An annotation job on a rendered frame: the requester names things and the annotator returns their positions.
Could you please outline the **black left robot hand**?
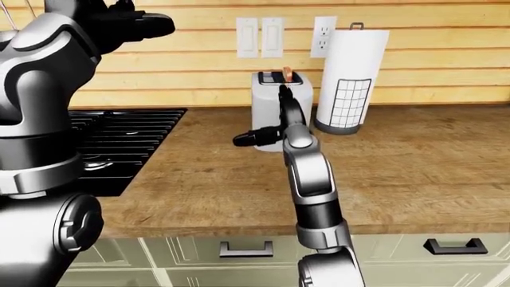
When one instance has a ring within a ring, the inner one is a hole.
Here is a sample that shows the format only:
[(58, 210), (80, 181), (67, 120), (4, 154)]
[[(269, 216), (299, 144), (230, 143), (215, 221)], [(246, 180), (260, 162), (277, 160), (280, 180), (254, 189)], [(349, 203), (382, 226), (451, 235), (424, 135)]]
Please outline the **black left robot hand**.
[(175, 32), (172, 18), (137, 10), (133, 0), (116, 0), (107, 6), (103, 0), (91, 0), (92, 11), (81, 23), (101, 54), (109, 54), (126, 42), (165, 37)]

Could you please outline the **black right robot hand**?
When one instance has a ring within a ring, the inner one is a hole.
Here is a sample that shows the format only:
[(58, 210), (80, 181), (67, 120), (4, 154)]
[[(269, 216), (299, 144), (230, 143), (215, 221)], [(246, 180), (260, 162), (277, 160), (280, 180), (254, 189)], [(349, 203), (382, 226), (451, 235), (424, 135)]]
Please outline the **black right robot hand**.
[(251, 129), (233, 138), (236, 147), (255, 147), (265, 152), (282, 152), (284, 145), (302, 149), (312, 145), (312, 136), (300, 103), (287, 85), (279, 87), (280, 125)]

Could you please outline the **white two-slot toaster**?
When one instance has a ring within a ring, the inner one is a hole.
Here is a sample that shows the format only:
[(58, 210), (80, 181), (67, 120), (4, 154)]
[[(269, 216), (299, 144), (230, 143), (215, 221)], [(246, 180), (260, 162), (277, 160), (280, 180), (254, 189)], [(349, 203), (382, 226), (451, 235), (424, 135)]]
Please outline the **white two-slot toaster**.
[[(252, 74), (252, 130), (280, 125), (278, 93), (283, 83), (281, 71), (259, 71)], [(303, 73), (293, 72), (292, 81), (287, 86), (300, 103), (306, 125), (310, 126), (314, 93), (310, 80)]]

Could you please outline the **pale green drawer front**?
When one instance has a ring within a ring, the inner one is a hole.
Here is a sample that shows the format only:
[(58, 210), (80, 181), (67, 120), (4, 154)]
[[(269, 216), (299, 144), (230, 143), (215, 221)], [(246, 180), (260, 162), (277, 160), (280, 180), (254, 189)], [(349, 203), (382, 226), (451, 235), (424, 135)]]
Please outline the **pale green drawer front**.
[[(145, 238), (144, 244), (157, 267), (230, 267), (295, 265), (312, 250), (300, 245), (294, 236), (178, 236)], [(221, 243), (229, 243), (230, 250), (263, 250), (266, 242), (273, 244), (270, 258), (222, 258)]]
[[(435, 239), (441, 247), (462, 247), (479, 238), (486, 255), (433, 255), (423, 246)], [(510, 234), (357, 234), (351, 236), (359, 262), (396, 263), (506, 263), (510, 262)]]

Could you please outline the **white wall light switch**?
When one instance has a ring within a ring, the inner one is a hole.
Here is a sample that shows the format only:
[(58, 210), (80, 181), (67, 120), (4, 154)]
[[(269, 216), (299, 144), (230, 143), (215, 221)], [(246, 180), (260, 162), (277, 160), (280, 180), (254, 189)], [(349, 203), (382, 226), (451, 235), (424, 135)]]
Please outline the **white wall light switch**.
[(283, 57), (283, 18), (262, 18), (261, 57)]
[(236, 18), (237, 57), (258, 58), (257, 18)]

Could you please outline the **white wall power outlet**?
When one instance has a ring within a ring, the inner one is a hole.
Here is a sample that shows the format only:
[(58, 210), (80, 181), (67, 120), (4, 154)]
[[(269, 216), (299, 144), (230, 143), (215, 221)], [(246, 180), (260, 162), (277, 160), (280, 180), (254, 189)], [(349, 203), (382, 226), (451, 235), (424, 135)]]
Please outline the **white wall power outlet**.
[(316, 16), (312, 33), (310, 58), (325, 58), (331, 32), (335, 31), (336, 16)]

